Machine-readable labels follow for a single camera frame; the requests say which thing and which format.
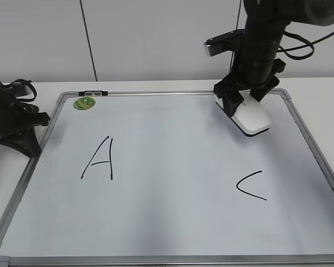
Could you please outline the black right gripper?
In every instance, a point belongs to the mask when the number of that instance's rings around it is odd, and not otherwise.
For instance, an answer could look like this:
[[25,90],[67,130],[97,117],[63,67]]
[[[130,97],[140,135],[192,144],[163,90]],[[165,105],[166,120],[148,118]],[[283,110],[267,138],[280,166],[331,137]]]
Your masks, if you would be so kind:
[[250,90],[250,95],[261,102],[279,85],[276,74],[283,71],[284,62],[279,58],[250,65],[237,58],[230,73],[214,85],[213,92],[216,96],[223,96],[223,110],[228,117],[232,117],[244,101],[239,91]]

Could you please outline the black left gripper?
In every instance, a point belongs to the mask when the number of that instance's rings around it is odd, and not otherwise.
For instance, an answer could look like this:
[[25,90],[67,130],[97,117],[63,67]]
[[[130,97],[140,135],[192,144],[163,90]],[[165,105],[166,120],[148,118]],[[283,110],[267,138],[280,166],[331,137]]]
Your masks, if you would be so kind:
[[42,151],[36,132],[34,129],[20,131],[21,123],[25,116],[32,114],[32,126],[46,127],[51,118],[46,112],[35,113],[35,105],[31,104],[35,98],[25,98],[30,93],[35,93],[30,80],[17,79],[7,85],[0,81],[0,136],[8,135],[0,138],[0,145],[34,158],[39,157]]

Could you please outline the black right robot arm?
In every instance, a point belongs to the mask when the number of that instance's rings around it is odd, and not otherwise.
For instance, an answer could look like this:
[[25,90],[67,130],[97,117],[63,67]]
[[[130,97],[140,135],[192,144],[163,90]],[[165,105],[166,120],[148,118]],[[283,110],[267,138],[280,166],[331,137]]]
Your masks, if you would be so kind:
[[286,64],[276,58],[282,37],[287,36],[314,47],[306,39],[286,32],[292,23],[316,26],[334,24],[334,1],[244,1],[247,20],[244,29],[213,37],[205,42],[209,56],[234,52],[231,72],[214,85],[223,110],[232,117],[244,101],[241,91],[250,91],[256,101],[279,84],[276,74]]

